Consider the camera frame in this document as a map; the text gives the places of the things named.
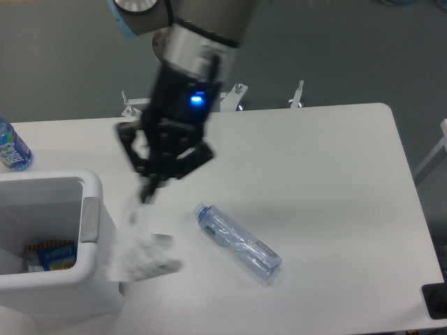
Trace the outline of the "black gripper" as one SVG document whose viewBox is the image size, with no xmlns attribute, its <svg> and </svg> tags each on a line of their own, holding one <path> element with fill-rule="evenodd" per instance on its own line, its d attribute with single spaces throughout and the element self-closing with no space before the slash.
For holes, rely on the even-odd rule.
<svg viewBox="0 0 447 335">
<path fill-rule="evenodd" d="M 199 80 L 163 63 L 141 122 L 119 122 L 115 126 L 133 170 L 141 179 L 140 203 L 150 204 L 158 187 L 171 179 L 183 179 L 214 158 L 211 147 L 202 139 L 205 122 L 221 86 L 220 81 Z M 158 150 L 156 164 L 150 155 L 143 158 L 133 148 L 141 133 L 145 133 L 149 146 L 160 146 L 162 127 L 168 124 L 180 127 L 174 136 L 187 137 L 191 144 L 186 138 L 175 146 L 167 142 Z"/>
</svg>

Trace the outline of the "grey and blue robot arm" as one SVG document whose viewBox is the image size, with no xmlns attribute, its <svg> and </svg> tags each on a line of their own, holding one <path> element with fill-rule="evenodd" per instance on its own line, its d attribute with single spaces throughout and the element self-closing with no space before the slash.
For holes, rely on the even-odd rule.
<svg viewBox="0 0 447 335">
<path fill-rule="evenodd" d="M 256 1 L 111 1 L 126 36 L 167 29 L 161 69 L 149 105 L 117 135 L 142 179 L 139 200 L 181 179 L 213 157 L 205 123 L 220 95 Z"/>
</svg>

